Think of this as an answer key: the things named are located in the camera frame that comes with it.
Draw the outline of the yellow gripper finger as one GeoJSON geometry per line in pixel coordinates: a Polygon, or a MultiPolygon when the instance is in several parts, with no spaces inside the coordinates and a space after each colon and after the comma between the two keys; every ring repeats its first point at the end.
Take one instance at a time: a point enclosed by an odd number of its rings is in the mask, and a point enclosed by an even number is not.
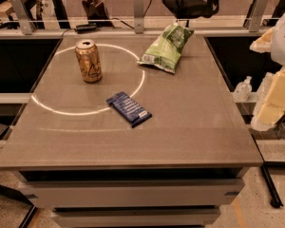
{"type": "Polygon", "coordinates": [[[266,96],[258,99],[253,111],[251,127],[256,131],[273,128],[285,113],[285,67],[274,74],[266,96]]]}
{"type": "Polygon", "coordinates": [[[262,36],[257,38],[251,45],[250,50],[258,53],[270,52],[272,49],[273,28],[268,29],[262,36]]]}

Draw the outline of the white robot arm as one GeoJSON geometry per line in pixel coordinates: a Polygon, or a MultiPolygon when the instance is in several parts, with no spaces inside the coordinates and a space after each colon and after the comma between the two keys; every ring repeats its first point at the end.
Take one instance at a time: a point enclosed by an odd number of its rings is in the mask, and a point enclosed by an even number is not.
{"type": "Polygon", "coordinates": [[[250,45],[250,50],[269,52],[271,59],[281,65],[277,73],[265,75],[256,91],[251,127],[257,131],[267,131],[273,128],[285,113],[285,13],[274,27],[250,45]]]}

